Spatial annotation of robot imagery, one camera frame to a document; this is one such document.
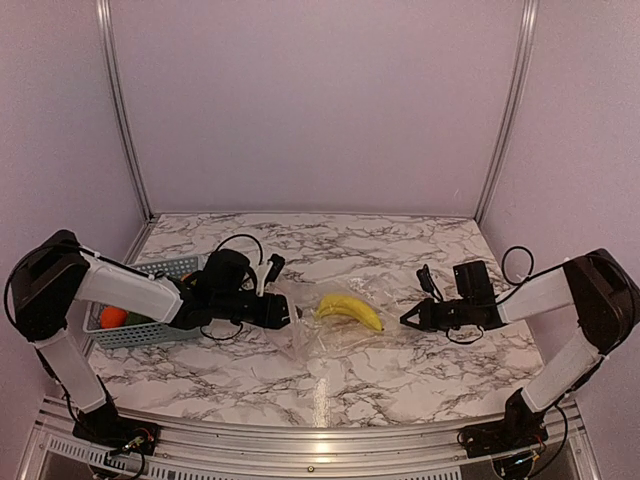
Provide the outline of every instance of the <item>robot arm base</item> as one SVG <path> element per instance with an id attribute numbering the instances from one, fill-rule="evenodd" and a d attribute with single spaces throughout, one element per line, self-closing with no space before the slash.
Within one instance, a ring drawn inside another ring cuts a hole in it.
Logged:
<path id="1" fill-rule="evenodd" d="M 144 455 L 153 455 L 160 427 L 152 422 L 121 417 L 106 389 L 105 392 L 107 401 L 104 405 L 89 413 L 79 412 L 73 436 L 112 447 L 118 453 L 125 453 L 126 445 L 137 437 L 142 437 L 144 441 L 136 448 Z"/>
<path id="2" fill-rule="evenodd" d="M 549 438 L 544 414 L 529 409 L 520 389 L 507 400 L 502 420 L 466 426 L 460 430 L 458 441 L 469 458 L 538 445 Z"/>

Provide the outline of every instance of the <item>lavender wall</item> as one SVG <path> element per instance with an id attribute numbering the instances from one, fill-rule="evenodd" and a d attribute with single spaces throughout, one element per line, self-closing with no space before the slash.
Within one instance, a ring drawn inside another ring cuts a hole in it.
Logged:
<path id="1" fill-rule="evenodd" d="M 159 211 L 471 216 L 522 2 L 113 2 Z"/>
<path id="2" fill-rule="evenodd" d="M 497 255 L 531 247 L 539 268 L 604 246 L 640 283 L 640 3 L 541 2 L 505 168 L 482 225 Z M 549 358 L 572 318 L 531 322 Z M 640 332 L 578 399 L 605 479 L 640 471 Z"/>
<path id="3" fill-rule="evenodd" d="M 109 100 L 94 2 L 3 3 L 0 130 L 2 284 L 23 254 L 63 227 L 122 257 L 142 222 Z M 49 382 L 5 318 L 0 365 L 0 476 L 14 478 Z"/>

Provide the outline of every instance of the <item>yellow banana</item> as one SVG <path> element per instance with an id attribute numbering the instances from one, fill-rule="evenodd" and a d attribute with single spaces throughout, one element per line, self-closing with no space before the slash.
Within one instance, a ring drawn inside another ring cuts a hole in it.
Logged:
<path id="1" fill-rule="evenodd" d="M 337 293 L 325 295 L 320 305 L 318 305 L 316 315 L 318 318 L 328 315 L 346 315 L 355 318 L 364 326 L 377 332 L 384 330 L 378 314 L 362 300 L 349 295 Z"/>

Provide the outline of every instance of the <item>blue plastic basket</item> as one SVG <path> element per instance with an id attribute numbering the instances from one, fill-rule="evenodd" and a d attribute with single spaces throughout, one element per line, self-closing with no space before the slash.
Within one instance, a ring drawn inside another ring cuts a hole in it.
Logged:
<path id="1" fill-rule="evenodd" d="M 167 275 L 180 278 L 187 273 L 201 270 L 204 263 L 205 259 L 202 255 L 192 255 L 132 266 L 145 273 L 155 273 L 162 270 Z M 102 329 L 100 328 L 100 315 L 105 307 L 106 305 L 99 303 L 89 304 L 83 327 L 85 333 L 102 348 L 120 348 L 152 343 L 175 342 L 201 336 L 200 329 L 198 328 L 178 330 L 158 322 Z"/>

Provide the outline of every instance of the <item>orange fruit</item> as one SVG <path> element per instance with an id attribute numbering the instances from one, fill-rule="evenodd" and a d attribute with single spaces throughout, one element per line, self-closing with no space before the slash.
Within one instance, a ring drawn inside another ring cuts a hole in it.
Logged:
<path id="1" fill-rule="evenodd" d="M 100 327 L 102 328 L 118 328 L 127 321 L 127 311 L 117 307 L 107 307 L 100 315 Z"/>

